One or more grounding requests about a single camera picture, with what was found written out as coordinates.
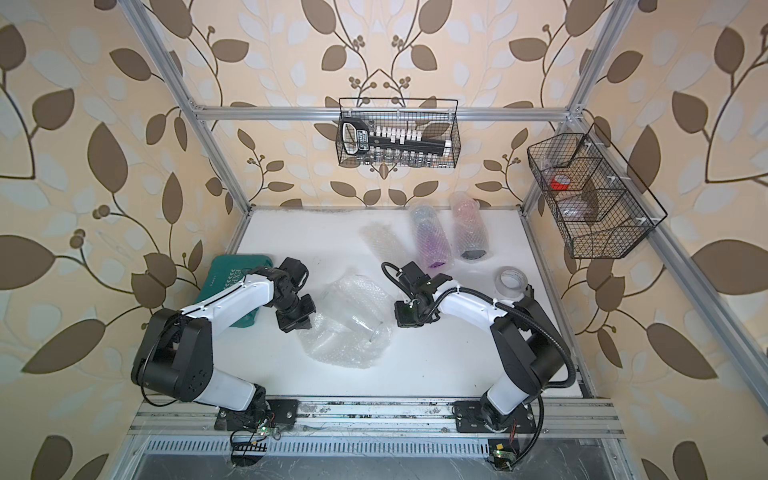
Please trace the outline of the clear bubble wrap sheet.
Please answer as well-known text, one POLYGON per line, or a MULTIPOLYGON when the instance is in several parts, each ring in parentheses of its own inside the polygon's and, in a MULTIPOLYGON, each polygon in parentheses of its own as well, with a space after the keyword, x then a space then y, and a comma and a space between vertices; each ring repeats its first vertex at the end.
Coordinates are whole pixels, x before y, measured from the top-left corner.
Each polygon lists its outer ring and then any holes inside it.
POLYGON ((349 272, 315 299, 311 328, 298 338, 313 360, 342 368, 369 369, 391 345, 395 300, 370 278, 349 272))

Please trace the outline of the clear ribbed glass vase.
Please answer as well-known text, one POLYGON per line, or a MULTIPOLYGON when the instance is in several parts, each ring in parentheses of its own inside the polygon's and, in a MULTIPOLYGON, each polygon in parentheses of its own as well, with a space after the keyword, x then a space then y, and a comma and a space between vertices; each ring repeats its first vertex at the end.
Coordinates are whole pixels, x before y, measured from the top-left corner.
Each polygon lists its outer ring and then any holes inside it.
POLYGON ((331 285, 323 293, 315 319, 323 331, 350 335, 353 343, 384 343, 389 330, 365 292, 331 285))

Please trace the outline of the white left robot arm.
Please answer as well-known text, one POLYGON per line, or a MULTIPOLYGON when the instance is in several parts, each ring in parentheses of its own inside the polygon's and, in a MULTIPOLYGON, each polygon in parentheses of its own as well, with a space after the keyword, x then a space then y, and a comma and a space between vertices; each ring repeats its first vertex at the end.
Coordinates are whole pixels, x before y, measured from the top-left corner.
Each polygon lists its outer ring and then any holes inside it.
POLYGON ((275 310, 280 330, 311 327, 316 312, 310 295, 301 295, 309 278, 299 260, 262 266, 222 291, 180 310, 154 313, 134 358, 131 380, 180 402, 196 402, 245 412, 258 407, 263 388, 214 366, 217 335, 261 307, 275 310))

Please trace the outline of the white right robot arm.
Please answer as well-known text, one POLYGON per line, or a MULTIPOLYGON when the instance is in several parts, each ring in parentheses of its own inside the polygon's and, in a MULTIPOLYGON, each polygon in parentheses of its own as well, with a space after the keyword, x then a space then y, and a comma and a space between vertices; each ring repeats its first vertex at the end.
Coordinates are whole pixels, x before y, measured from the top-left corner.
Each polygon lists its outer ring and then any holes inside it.
POLYGON ((402 293, 394 304, 397 326, 419 328, 441 316, 457 317, 491 335, 503 374, 479 400, 486 428, 511 427, 514 414, 551 389, 567 389, 577 379, 570 348, 536 301, 528 285, 517 301, 495 299, 439 273, 434 277, 416 263, 381 264, 385 277, 402 293))

